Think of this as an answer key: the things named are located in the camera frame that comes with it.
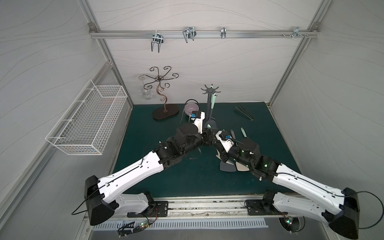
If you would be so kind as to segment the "glass on mug tree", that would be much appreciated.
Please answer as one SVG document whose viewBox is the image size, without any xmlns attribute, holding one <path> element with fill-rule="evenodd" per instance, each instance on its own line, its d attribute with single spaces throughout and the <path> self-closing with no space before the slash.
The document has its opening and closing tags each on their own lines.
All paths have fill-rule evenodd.
<svg viewBox="0 0 384 240">
<path fill-rule="evenodd" d="M 153 98 L 152 88 L 154 81 L 145 83 L 147 75 L 140 75 L 138 79 L 142 81 L 143 88 L 142 88 L 142 95 L 145 100 L 151 100 Z"/>
</svg>

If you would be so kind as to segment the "grey spatula mint handle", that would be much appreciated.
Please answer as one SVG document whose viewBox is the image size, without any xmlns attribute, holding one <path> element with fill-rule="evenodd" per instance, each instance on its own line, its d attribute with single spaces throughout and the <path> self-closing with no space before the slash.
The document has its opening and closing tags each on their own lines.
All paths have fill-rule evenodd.
<svg viewBox="0 0 384 240">
<path fill-rule="evenodd" d="M 228 160 L 225 163 L 223 161 L 220 162 L 220 170 L 223 172 L 236 172 L 237 168 L 233 162 Z"/>
</svg>

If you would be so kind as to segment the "black tongs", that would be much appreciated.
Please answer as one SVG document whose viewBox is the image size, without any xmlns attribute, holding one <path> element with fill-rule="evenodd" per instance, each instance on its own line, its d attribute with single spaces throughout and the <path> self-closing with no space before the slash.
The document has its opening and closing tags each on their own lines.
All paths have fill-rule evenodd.
<svg viewBox="0 0 384 240">
<path fill-rule="evenodd" d="M 244 108 L 243 105 L 238 104 L 237 106 L 235 106 L 235 110 L 244 117 L 248 118 L 250 121 L 254 120 L 254 117 Z"/>
</svg>

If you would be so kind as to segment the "grey utensil rack stand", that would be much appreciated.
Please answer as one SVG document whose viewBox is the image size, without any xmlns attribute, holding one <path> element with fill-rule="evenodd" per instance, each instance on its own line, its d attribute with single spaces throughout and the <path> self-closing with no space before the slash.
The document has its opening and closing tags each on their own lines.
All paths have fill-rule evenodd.
<svg viewBox="0 0 384 240">
<path fill-rule="evenodd" d="M 204 123 L 205 128 L 212 128 L 212 129 L 217 128 L 216 120 L 213 117 L 210 119 L 209 115 L 210 115 L 210 108 L 211 108 L 211 97 L 213 94 L 217 95 L 217 93 L 220 93 L 220 91 L 218 91 L 218 88 L 219 87 L 215 88 L 213 85 L 211 85 L 210 87 L 205 85 L 205 89 L 202 89 L 204 91 L 203 94 L 208 95 L 208 97 L 207 97 L 207 113 L 206 113 L 206 118 L 205 118 L 205 123 Z"/>
</svg>

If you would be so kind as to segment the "grey slotted turner mint handle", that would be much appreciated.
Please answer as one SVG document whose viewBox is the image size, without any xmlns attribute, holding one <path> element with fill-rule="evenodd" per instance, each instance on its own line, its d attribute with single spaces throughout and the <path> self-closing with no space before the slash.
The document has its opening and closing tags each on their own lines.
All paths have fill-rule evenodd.
<svg viewBox="0 0 384 240">
<path fill-rule="evenodd" d="M 246 131 L 244 130 L 244 128 L 241 128 L 241 132 L 242 132 L 244 138 L 247 138 L 247 137 L 248 137 L 247 134 L 246 134 Z"/>
</svg>

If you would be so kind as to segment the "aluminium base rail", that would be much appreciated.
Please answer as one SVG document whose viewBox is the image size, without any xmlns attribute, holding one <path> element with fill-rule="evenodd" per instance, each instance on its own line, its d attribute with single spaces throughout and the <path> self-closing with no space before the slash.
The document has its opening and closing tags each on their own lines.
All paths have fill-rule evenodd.
<svg viewBox="0 0 384 240">
<path fill-rule="evenodd" d="M 114 216 L 128 218 L 165 218 L 197 216 L 303 216 L 325 222 L 326 210 L 305 198 L 267 192 L 263 197 L 175 198 L 155 200 L 149 193 L 122 195 L 106 204 L 101 197 L 86 198 L 85 205 L 91 225 L 101 224 Z"/>
</svg>

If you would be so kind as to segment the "grey utensil mint handle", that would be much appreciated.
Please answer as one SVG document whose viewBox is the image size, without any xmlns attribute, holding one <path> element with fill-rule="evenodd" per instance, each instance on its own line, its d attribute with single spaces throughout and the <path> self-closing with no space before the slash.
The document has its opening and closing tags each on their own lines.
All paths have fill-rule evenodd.
<svg viewBox="0 0 384 240">
<path fill-rule="evenodd" d="M 209 115 L 210 119 L 212 118 L 212 113 L 213 113 L 213 109 L 214 109 L 214 106 L 215 106 L 216 97 L 217 97 L 216 94 L 213 94 L 212 97 L 211 97 L 211 108 L 210 108 L 210 115 Z"/>
</svg>

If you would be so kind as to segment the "beige spatula grey handle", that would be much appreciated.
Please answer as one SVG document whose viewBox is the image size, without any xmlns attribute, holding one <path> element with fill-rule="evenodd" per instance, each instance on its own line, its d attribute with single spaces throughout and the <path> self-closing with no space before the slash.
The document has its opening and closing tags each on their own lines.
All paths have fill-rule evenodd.
<svg viewBox="0 0 384 240">
<path fill-rule="evenodd" d="M 231 130 L 231 136 L 233 137 L 233 139 L 236 138 L 235 132 L 233 130 Z M 244 165 L 240 164 L 239 162 L 236 162 L 236 168 L 239 172 L 248 172 L 249 171 L 249 168 L 247 166 L 244 166 Z"/>
</svg>

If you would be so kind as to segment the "lilac ceramic bowl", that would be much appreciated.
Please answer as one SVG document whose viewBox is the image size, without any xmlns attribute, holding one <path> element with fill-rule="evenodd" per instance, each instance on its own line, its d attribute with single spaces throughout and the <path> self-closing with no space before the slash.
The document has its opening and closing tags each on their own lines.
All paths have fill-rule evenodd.
<svg viewBox="0 0 384 240">
<path fill-rule="evenodd" d="M 200 108 L 199 108 L 199 105 L 196 104 L 196 103 L 187 103 L 185 104 L 184 106 L 184 113 L 187 115 L 187 116 L 191 116 L 191 114 L 193 114 L 193 112 L 196 112 L 198 111 Z"/>
</svg>

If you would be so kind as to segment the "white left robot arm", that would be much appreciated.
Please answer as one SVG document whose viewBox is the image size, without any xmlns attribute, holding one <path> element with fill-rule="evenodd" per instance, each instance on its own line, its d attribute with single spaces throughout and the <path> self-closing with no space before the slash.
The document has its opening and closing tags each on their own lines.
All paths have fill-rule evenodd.
<svg viewBox="0 0 384 240">
<path fill-rule="evenodd" d="M 185 124 L 177 128 L 173 137 L 157 144 L 130 166 L 100 179 L 95 175 L 87 178 L 84 197 L 90 224 L 99 225 L 120 210 L 137 214 L 150 211 L 154 201 L 148 193 L 130 197 L 122 197 L 122 194 L 144 179 L 181 162 L 187 153 L 196 148 L 213 145 L 218 132 L 214 128 L 199 129 L 194 124 Z"/>
</svg>

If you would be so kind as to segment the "aluminium rail with hooks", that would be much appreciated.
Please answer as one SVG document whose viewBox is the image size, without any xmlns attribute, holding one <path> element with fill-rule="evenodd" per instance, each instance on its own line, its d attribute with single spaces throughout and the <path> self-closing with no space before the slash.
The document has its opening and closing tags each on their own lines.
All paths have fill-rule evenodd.
<svg viewBox="0 0 384 240">
<path fill-rule="evenodd" d="M 151 52 L 159 52 L 164 42 L 183 40 L 189 43 L 200 39 L 314 39 L 321 32 L 318 23 L 308 30 L 299 27 L 289 30 L 231 30 L 221 27 L 216 30 L 199 30 L 187 27 L 183 30 L 99 30 L 95 23 L 88 23 L 89 34 L 92 39 L 106 45 L 107 40 L 143 40 L 149 44 Z"/>
</svg>

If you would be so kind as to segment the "copper spiral mug tree stand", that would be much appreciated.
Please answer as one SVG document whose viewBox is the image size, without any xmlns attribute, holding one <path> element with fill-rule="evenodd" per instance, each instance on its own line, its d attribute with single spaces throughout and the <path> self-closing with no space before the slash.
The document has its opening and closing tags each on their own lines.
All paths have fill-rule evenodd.
<svg viewBox="0 0 384 240">
<path fill-rule="evenodd" d="M 150 72 L 156 71 L 157 75 L 155 77 L 147 75 L 147 78 L 150 78 L 154 81 L 153 84 L 158 84 L 156 87 L 156 93 L 161 97 L 160 101 L 163 103 L 161 108 L 157 108 L 152 112 L 153 119 L 157 121 L 165 120 L 179 113 L 179 107 L 176 104 L 167 104 L 168 97 L 164 94 L 164 91 L 171 86 L 169 81 L 177 79 L 179 74 L 173 73 L 171 74 L 171 77 L 167 78 L 167 75 L 172 70 L 172 67 L 165 66 L 163 70 L 167 72 L 164 75 L 161 75 L 160 69 L 158 67 L 151 67 Z"/>
</svg>

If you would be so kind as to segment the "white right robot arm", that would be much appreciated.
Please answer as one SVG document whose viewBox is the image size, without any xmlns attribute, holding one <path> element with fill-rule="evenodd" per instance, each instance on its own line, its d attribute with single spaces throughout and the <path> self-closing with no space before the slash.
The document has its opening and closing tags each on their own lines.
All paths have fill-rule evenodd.
<svg viewBox="0 0 384 240">
<path fill-rule="evenodd" d="M 272 182 L 301 196 L 289 198 L 279 192 L 265 194 L 265 204 L 281 213 L 295 213 L 327 224 L 335 233 L 356 240 L 359 237 L 360 205 L 358 193 L 333 188 L 314 181 L 260 153 L 257 143 L 246 138 L 238 141 L 226 131 L 208 134 L 223 162 L 233 160 L 248 168 L 260 181 Z"/>
</svg>

